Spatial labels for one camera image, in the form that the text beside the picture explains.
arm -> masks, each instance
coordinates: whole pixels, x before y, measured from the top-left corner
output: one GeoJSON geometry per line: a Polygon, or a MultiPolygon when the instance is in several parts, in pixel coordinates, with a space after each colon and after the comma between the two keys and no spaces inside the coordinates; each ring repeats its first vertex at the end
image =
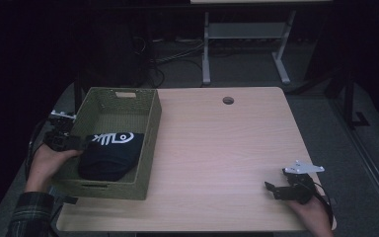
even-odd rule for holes
{"type": "Polygon", "coordinates": [[[12,216],[7,237],[47,236],[53,208],[53,196],[47,194],[51,177],[80,151],[55,152],[43,144],[34,156],[24,193],[20,196],[12,216]]]}
{"type": "Polygon", "coordinates": [[[296,200],[288,200],[287,204],[294,210],[313,236],[334,236],[325,208],[317,198],[312,197],[306,204],[300,204],[296,200]]]}

white printed logo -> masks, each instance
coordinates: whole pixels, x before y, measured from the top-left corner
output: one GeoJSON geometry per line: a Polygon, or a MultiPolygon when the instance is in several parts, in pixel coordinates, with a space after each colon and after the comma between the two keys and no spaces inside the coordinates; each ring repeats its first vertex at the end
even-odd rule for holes
{"type": "Polygon", "coordinates": [[[128,134],[130,134],[130,137],[127,138],[125,134],[122,134],[119,137],[119,140],[115,140],[116,133],[94,135],[94,139],[92,139],[92,141],[100,142],[101,145],[108,145],[110,143],[127,143],[134,138],[134,134],[132,132],[129,132],[128,134]]]}

plaid sleeve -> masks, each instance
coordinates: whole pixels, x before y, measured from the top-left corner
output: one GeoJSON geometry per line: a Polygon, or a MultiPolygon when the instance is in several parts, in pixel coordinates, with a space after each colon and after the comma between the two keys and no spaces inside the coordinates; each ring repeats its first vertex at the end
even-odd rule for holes
{"type": "Polygon", "coordinates": [[[45,193],[24,193],[8,227],[7,237],[48,236],[54,197],[45,193]]]}

green basket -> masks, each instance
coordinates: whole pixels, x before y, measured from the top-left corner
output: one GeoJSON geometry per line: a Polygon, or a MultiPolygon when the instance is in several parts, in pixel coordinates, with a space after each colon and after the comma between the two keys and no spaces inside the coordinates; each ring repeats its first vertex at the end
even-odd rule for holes
{"type": "Polygon", "coordinates": [[[85,139],[99,133],[144,133],[138,164],[119,181],[89,181],[79,177],[80,157],[75,157],[63,165],[52,184],[72,197],[146,199],[161,113],[157,90],[91,88],[71,135],[85,139]]]}

human hand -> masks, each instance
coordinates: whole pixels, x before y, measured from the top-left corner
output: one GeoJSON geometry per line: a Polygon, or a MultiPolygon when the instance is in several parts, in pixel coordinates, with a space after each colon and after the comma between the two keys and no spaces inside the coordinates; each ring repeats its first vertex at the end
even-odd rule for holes
{"type": "Polygon", "coordinates": [[[305,204],[300,204],[296,200],[288,200],[287,204],[294,210],[313,236],[334,236],[325,207],[316,197],[312,197],[305,204]]]}
{"type": "Polygon", "coordinates": [[[46,193],[51,177],[60,169],[64,162],[80,154],[82,154],[82,151],[77,150],[56,152],[46,144],[42,144],[35,153],[24,193],[46,193]]]}

